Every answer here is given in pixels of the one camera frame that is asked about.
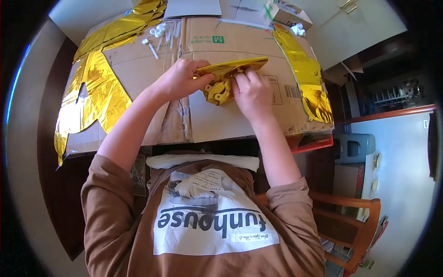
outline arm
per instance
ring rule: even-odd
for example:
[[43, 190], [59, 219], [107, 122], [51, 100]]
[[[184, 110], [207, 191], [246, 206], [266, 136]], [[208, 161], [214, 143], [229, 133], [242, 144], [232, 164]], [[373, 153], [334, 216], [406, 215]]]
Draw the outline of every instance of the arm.
[[198, 67], [207, 65], [204, 60], [178, 60], [137, 97], [101, 144], [81, 191], [85, 259], [91, 276], [119, 275], [117, 268], [127, 263], [128, 246], [137, 230], [129, 171], [157, 109], [209, 84], [211, 75], [192, 79]]
[[137, 97], [106, 136], [97, 154], [129, 172], [157, 110], [168, 101], [182, 99], [209, 84], [214, 78], [212, 74], [192, 78], [197, 68], [208, 65], [206, 60], [179, 59]]
[[279, 234], [310, 276], [323, 276], [323, 248], [312, 214], [306, 180], [272, 113], [269, 81], [254, 71], [235, 76], [234, 99], [254, 129], [271, 188], [266, 193], [271, 212], [284, 224]]
[[253, 70], [237, 74], [232, 83], [234, 99], [251, 123], [260, 145], [269, 185], [297, 182], [301, 178], [300, 170], [272, 113], [271, 84]]

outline white graphic print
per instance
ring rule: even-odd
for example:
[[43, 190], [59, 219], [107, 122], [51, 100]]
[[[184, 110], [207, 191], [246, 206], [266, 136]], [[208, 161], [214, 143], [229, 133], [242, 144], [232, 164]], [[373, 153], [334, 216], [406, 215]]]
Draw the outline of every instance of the white graphic print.
[[279, 243], [245, 192], [219, 169], [171, 174], [154, 225], [154, 255], [217, 255]]

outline person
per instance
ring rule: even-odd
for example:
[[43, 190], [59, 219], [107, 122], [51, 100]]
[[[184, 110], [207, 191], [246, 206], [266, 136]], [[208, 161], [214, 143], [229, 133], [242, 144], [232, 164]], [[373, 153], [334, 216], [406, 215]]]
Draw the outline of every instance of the person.
[[307, 183], [272, 113], [271, 85], [253, 70], [235, 75], [232, 86], [260, 145], [268, 207], [256, 201], [247, 169], [198, 160], [153, 169], [145, 210], [134, 214], [129, 172], [149, 123], [168, 101], [208, 85], [211, 74], [193, 79], [207, 65], [179, 59], [135, 99], [97, 151], [81, 191], [90, 275], [324, 276]]

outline barcode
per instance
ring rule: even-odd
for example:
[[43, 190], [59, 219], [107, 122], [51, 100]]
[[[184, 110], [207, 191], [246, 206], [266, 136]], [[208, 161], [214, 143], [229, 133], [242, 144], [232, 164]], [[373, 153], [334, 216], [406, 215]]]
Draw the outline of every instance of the barcode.
[[286, 92], [286, 97], [300, 98], [300, 92], [296, 86], [284, 85], [284, 91]]

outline wooden chair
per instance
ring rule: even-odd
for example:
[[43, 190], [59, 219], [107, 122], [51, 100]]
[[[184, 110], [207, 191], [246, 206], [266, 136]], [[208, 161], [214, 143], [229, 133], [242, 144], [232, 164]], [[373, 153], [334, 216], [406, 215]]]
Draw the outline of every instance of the wooden chair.
[[[381, 208], [380, 199], [363, 200], [317, 193], [314, 191], [310, 191], [309, 196], [314, 200], [312, 213], [314, 214], [319, 236], [330, 242], [354, 250], [354, 254], [348, 262], [325, 251], [326, 259], [344, 267], [344, 275], [353, 273], [369, 249], [377, 230]], [[264, 193], [256, 195], [256, 199], [264, 205], [268, 204], [266, 194]], [[361, 222], [347, 215], [340, 215], [325, 209], [320, 209], [316, 207], [316, 201], [346, 207], [368, 208], [369, 217], [366, 222]]]

